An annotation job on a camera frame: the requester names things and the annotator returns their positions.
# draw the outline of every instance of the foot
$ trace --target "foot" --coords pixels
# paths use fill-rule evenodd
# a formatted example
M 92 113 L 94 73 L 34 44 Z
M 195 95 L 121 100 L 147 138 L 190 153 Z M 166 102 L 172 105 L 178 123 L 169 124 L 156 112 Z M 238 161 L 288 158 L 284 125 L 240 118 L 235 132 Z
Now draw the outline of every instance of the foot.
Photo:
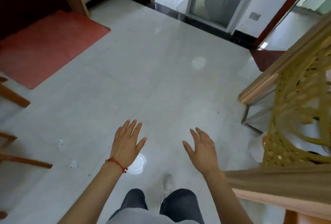
M 169 194 L 171 194 L 174 191 L 174 189 L 175 189 L 175 180 L 171 174 L 167 174 L 163 178 L 163 197 L 161 203 Z

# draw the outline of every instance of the dark pants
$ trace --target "dark pants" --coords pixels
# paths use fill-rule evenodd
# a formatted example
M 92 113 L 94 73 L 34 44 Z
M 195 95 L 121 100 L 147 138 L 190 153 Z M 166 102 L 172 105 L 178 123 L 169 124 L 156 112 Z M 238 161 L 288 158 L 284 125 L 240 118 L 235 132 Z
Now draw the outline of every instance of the dark pants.
M 128 207 L 138 207 L 148 210 L 143 191 L 137 188 L 131 189 L 126 194 L 120 209 L 116 210 L 110 219 Z M 188 189 L 178 189 L 169 194 L 161 204 L 160 214 L 168 216 L 174 222 L 194 220 L 200 224 L 205 224 L 202 219 L 197 197 Z

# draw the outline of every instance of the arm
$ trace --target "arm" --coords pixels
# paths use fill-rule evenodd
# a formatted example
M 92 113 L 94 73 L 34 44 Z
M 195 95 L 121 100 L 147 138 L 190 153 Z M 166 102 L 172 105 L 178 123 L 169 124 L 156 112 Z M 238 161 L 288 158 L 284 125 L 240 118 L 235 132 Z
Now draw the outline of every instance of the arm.
M 194 139 L 195 151 L 192 150 L 186 141 L 183 141 L 183 145 L 193 165 L 205 178 L 213 197 L 219 220 L 222 224 L 253 224 L 229 186 L 223 171 L 218 168 L 214 142 L 205 132 L 198 128 L 196 128 L 196 131 L 197 133 L 190 129 Z
M 130 120 L 127 120 L 116 131 L 110 153 L 110 158 L 116 159 L 125 168 L 133 163 L 147 140 L 147 138 L 143 138 L 137 144 L 142 123 L 140 122 L 136 128 L 134 128 L 137 123 L 136 119 L 130 125 L 129 123 Z M 97 176 L 58 224 L 97 223 L 101 211 L 121 175 L 121 167 L 114 162 L 103 164 Z

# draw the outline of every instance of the hand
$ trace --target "hand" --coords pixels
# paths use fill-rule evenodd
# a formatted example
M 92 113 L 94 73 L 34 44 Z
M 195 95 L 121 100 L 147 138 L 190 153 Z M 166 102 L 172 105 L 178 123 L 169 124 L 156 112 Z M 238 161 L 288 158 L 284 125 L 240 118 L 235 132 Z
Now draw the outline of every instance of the hand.
M 147 138 L 144 137 L 137 144 L 138 134 L 143 123 L 140 122 L 136 126 L 136 119 L 130 125 L 129 123 L 130 120 L 127 120 L 123 126 L 117 129 L 110 152 L 110 158 L 116 159 L 124 168 L 128 168 L 134 162 L 147 141 Z
M 195 130 L 197 133 L 190 129 L 194 151 L 186 141 L 183 145 L 195 168 L 205 177 L 209 172 L 219 171 L 215 144 L 204 131 L 197 127 Z

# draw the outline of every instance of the red string bracelet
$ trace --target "red string bracelet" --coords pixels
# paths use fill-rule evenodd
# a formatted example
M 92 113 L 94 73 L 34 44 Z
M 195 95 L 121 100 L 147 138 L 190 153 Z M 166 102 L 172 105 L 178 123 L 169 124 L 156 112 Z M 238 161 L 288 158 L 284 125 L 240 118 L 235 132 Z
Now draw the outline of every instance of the red string bracelet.
M 127 168 L 122 167 L 122 165 L 116 159 L 109 158 L 109 159 L 105 160 L 105 162 L 115 162 L 116 164 L 118 164 L 122 168 L 123 173 L 126 173 Z

